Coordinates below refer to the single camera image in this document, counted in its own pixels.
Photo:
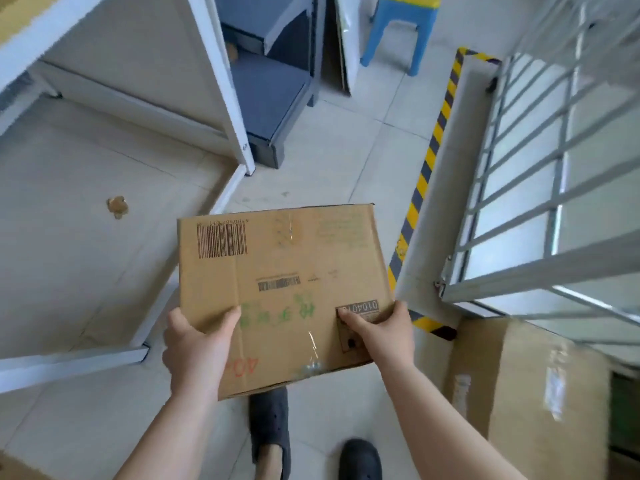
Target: foot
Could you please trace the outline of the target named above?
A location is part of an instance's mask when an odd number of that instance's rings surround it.
[[[378,450],[368,441],[347,441],[340,453],[338,480],[382,480]]]
[[[282,452],[282,480],[291,473],[291,444],[289,443],[289,402],[287,388],[279,387],[249,396],[249,431],[253,462],[271,461],[274,452]]]

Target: shiny tape strip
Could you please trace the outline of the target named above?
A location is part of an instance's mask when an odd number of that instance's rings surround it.
[[[495,57],[483,54],[482,52],[476,52],[475,50],[471,50],[466,47],[460,47],[456,51],[456,57],[453,62],[453,67],[451,68],[451,73],[449,74],[447,90],[442,103],[442,109],[438,115],[436,126],[433,129],[433,134],[429,141],[429,149],[424,157],[424,162],[420,169],[420,175],[418,175],[418,182],[415,185],[415,190],[413,191],[411,202],[409,203],[409,210],[404,218],[400,237],[396,243],[396,250],[394,251],[394,255],[391,258],[391,263],[389,263],[387,270],[389,285],[391,286],[392,291],[396,290],[397,281],[400,277],[400,272],[402,271],[402,266],[404,264],[404,258],[409,250],[409,244],[411,243],[413,232],[418,225],[420,209],[422,208],[422,204],[429,190],[429,181],[436,165],[436,158],[442,145],[447,121],[451,117],[453,101],[456,98],[456,91],[458,89],[458,83],[460,82],[465,57],[475,57],[476,59],[480,59],[481,61],[494,65],[500,65],[501,63],[500,60]],[[442,323],[426,317],[421,313],[414,312],[413,310],[409,310],[409,314],[411,315],[411,320],[416,327],[448,341],[452,341],[456,338],[457,332],[454,328],[448,325],[443,325]]]

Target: plastic stool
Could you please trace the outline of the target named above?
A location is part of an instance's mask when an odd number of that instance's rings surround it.
[[[364,67],[369,65],[373,55],[376,53],[380,39],[382,39],[382,33],[384,33],[389,22],[392,20],[404,20],[405,22],[415,23],[417,25],[418,40],[415,43],[413,60],[408,72],[410,76],[417,75],[422,56],[424,55],[424,49],[427,47],[433,24],[438,15],[439,0],[437,3],[434,3],[434,5],[435,7],[398,0],[378,0],[376,12],[372,17],[373,27],[371,28],[371,34],[369,35],[367,48],[360,59],[360,63]]]

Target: large barcode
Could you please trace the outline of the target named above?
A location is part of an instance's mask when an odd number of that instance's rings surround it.
[[[248,254],[244,221],[198,224],[198,256],[221,258]]]
[[[260,281],[258,282],[258,291],[277,290],[279,288],[286,288],[287,286],[299,285],[300,277],[292,276],[290,278],[281,278],[273,281]]]

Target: person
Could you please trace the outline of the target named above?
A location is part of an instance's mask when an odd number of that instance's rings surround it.
[[[240,307],[229,310],[219,329],[204,335],[187,322],[179,308],[169,313],[163,361],[171,372],[171,396],[115,480],[198,478],[240,314]],[[396,302],[390,318],[379,324],[345,308],[339,310],[339,316],[361,336],[378,366],[422,480],[524,478],[416,368],[412,323],[403,302]],[[256,479],[287,480],[291,471],[287,391],[282,387],[255,394],[249,403]],[[359,439],[347,441],[338,478],[380,480],[382,468],[374,446]]]

